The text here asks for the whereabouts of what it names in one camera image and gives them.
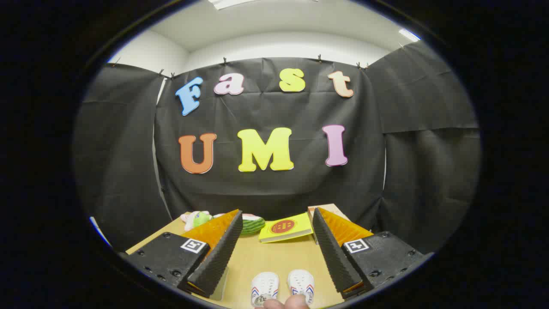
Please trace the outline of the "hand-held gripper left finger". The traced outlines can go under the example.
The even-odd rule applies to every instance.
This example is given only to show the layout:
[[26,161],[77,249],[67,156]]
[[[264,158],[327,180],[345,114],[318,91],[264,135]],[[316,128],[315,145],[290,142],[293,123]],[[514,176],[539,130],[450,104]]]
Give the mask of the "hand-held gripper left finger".
[[210,297],[243,228],[242,211],[225,213],[185,233],[163,232],[122,257],[160,284]]

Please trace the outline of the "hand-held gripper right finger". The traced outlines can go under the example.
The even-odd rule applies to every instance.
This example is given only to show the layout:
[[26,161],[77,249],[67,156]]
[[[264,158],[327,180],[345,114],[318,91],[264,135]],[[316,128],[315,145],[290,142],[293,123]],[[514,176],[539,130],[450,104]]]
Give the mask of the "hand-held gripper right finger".
[[315,237],[335,289],[345,300],[382,289],[426,261],[390,231],[372,233],[321,207],[314,209]]

